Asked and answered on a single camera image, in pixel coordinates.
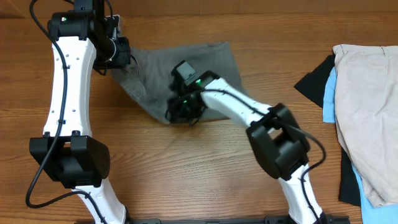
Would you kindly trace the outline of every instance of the stack of clothes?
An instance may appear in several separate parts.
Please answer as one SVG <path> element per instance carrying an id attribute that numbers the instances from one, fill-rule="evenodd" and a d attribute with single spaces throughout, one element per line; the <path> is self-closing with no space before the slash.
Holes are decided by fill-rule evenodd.
<path id="1" fill-rule="evenodd" d="M 398 47 L 333 52 L 295 88 L 336 124 L 339 199 L 361 206 L 364 224 L 398 223 Z"/>

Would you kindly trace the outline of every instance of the light blue cloth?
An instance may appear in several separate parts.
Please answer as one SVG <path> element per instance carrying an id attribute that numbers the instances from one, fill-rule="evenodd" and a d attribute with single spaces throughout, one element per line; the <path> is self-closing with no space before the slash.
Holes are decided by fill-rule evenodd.
<path id="1" fill-rule="evenodd" d="M 336 90 L 337 74 L 333 67 L 329 74 L 328 81 L 325 85 L 325 94 L 323 95 L 323 122 L 335 123 L 335 90 Z"/>
<path id="2" fill-rule="evenodd" d="M 363 224 L 397 224 L 398 223 L 398 205 L 387 205 L 383 207 L 374 208 L 370 201 L 366 198 L 365 192 L 363 191 L 361 176 L 355 169 L 356 181 L 358 181 L 359 192 L 361 194 L 361 211 L 362 211 L 362 222 Z"/>

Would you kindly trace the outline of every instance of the folded clothing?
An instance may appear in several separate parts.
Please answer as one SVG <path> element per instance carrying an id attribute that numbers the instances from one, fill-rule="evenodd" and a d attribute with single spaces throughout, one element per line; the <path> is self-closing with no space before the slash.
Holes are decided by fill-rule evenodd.
<path id="1" fill-rule="evenodd" d="M 363 224 L 385 223 L 393 224 L 398 223 L 397 213 L 398 205 L 388 205 L 379 208 L 374 208 L 369 200 L 366 198 L 363 187 L 362 178 L 358 171 L 352 165 L 356 180 L 358 181 L 359 191 L 361 192 L 361 211 Z"/>
<path id="2" fill-rule="evenodd" d="M 175 93 L 169 88 L 174 80 L 171 71 L 182 60 L 191 64 L 198 73 L 207 70 L 215 72 L 232 87 L 245 93 L 227 42 L 160 50 L 131 47 L 131 53 L 136 63 L 132 62 L 124 69 L 112 69 L 113 78 L 134 101 L 162 123 L 169 124 L 164 117 L 168 108 L 167 102 L 175 97 Z M 200 119 L 206 121 L 226 118 L 218 111 L 207 109 Z"/>
<path id="3" fill-rule="evenodd" d="M 398 203 L 398 47 L 337 45 L 338 140 L 374 207 Z"/>
<path id="4" fill-rule="evenodd" d="M 325 105 L 324 102 L 322 102 L 322 99 L 325 97 L 331 97 L 334 99 L 335 97 L 334 94 L 330 93 L 330 91 L 333 89 L 334 92 L 336 83 L 334 83 L 333 86 L 333 82 L 330 82 L 328 84 L 329 88 L 325 88 L 330 75 L 332 75 L 331 71 L 333 70 L 334 66 L 335 56 L 327 56 L 327 58 L 316 69 L 314 69 L 313 72 L 306 74 L 294 87 L 309 100 L 322 107 L 322 105 Z M 332 113 L 334 114 L 334 100 L 332 101 L 333 108 L 329 107 L 329 109 L 332 109 Z M 355 206 L 361 206 L 358 183 L 351 168 L 351 161 L 346 151 L 343 149 L 341 149 L 341 182 L 339 200 Z"/>

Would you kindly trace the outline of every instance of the wooden table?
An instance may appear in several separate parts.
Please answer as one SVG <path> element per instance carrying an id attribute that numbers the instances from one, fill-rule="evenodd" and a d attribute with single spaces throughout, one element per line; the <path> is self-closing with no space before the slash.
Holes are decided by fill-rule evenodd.
<path id="1" fill-rule="evenodd" d="M 359 207 L 338 201 L 341 152 L 335 126 L 293 88 L 331 54 L 336 44 L 395 45 L 396 13 L 263 14 L 132 17 L 124 20 L 131 45 L 159 49 L 229 41 L 249 94 L 285 103 L 304 130 L 325 145 L 328 157 L 310 177 L 326 213 L 361 223 Z M 49 112 L 53 57 L 50 42 L 30 19 L 0 20 L 1 223 L 73 223 L 91 219 L 78 197 L 34 210 L 26 190 L 38 168 L 29 138 L 40 137 Z M 279 183 L 257 164 L 243 129 L 230 121 L 170 127 L 130 100 L 111 75 L 93 73 L 93 136 L 111 152 L 109 178 L 133 218 L 261 218 L 287 214 Z M 313 164 L 321 156 L 312 144 Z M 42 175 L 35 203 L 68 192 Z"/>

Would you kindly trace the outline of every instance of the black metal base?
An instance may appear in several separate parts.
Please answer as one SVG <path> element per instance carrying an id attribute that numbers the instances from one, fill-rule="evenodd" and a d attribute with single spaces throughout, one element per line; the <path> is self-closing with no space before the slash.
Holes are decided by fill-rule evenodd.
<path id="1" fill-rule="evenodd" d="M 322 218 L 322 224 L 350 224 L 348 217 L 334 217 L 325 215 Z M 159 219 L 133 220 L 129 224 L 296 224 L 288 215 L 269 216 L 262 219 L 214 219 L 214 220 L 177 220 L 161 221 Z"/>

